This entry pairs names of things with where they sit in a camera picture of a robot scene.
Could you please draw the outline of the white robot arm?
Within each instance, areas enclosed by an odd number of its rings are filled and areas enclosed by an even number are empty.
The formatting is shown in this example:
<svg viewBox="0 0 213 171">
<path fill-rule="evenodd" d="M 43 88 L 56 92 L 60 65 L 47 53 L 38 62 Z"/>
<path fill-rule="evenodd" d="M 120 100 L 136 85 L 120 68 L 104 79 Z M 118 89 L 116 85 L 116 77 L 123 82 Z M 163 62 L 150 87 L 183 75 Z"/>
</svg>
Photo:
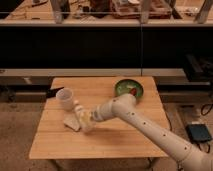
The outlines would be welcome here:
<svg viewBox="0 0 213 171">
<path fill-rule="evenodd" d="M 133 95 L 123 94 L 98 105 L 91 112 L 91 118 L 96 122 L 113 118 L 125 121 L 179 163 L 185 171 L 213 171 L 213 155 L 200 151 L 190 142 L 138 113 L 135 105 L 136 98 Z"/>
</svg>

